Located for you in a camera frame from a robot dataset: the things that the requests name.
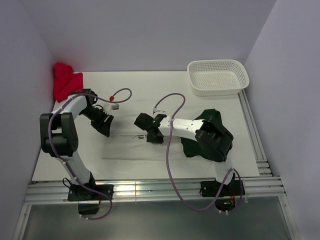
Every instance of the red towel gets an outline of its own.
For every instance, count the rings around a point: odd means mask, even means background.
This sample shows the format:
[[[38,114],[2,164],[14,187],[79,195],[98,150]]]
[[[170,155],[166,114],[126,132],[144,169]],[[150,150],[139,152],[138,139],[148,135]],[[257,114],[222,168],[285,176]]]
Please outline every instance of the red towel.
[[[57,62],[54,66],[53,96],[58,103],[66,100],[71,92],[84,89],[83,74],[74,73],[72,66]]]

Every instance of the plastic basket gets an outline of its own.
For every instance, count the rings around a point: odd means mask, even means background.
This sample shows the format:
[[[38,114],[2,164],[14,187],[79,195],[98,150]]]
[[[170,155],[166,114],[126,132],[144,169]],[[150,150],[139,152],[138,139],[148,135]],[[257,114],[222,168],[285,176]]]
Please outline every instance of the plastic basket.
[[[198,96],[238,94],[249,85],[245,67],[236,60],[202,60],[187,67],[192,92]]]

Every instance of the dark green towel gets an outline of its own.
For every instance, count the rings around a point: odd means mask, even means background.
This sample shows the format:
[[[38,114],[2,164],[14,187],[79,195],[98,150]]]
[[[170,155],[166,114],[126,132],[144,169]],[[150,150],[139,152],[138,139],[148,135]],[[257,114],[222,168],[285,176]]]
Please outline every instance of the dark green towel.
[[[222,124],[221,114],[219,111],[217,111],[215,109],[204,110],[201,113],[201,115],[198,116],[195,120],[205,119],[207,116],[215,116],[217,119],[219,119],[219,121]],[[201,157],[205,158],[197,141],[181,137],[181,143],[183,146],[184,155],[187,158],[193,158],[194,156],[201,156]]]

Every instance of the purple wall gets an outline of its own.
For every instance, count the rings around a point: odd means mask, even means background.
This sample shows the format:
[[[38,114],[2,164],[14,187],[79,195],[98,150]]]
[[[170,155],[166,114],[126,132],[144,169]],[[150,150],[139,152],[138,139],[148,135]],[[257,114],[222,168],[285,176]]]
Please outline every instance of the purple wall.
[[[185,70],[245,62],[276,0],[20,0],[57,60],[76,71]]]
[[[303,239],[320,237],[320,1],[277,0],[245,67],[272,171]]]
[[[51,110],[53,57],[18,0],[0,1],[0,239],[11,239]]]

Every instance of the white table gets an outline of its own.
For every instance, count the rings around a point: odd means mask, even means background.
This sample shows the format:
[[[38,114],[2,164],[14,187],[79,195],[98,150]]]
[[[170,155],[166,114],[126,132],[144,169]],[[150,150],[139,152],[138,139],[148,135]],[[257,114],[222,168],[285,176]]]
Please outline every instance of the white table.
[[[191,92],[191,86],[185,71],[152,72],[84,72],[84,87],[91,88],[99,97],[109,97],[120,88],[132,89],[132,98],[113,111],[112,135],[143,134],[135,125],[136,117],[141,113],[152,114],[157,101],[173,92],[186,96],[185,106],[177,118],[194,119],[205,109],[221,112],[223,125],[233,134],[232,164],[242,177],[259,177],[259,171],[245,123],[238,95],[199,97]],[[127,92],[116,95],[116,100],[128,96]],[[159,110],[168,115],[180,105],[182,99],[172,96],[165,100]],[[164,160],[110,160],[102,159],[106,137],[98,133],[84,116],[78,116],[75,126],[79,137],[78,152],[85,166],[96,180],[147,180],[167,179],[168,173]],[[214,178],[214,164],[206,159],[172,160],[171,172],[174,178]],[[33,181],[60,181],[68,174],[56,159],[40,152],[33,174]]]

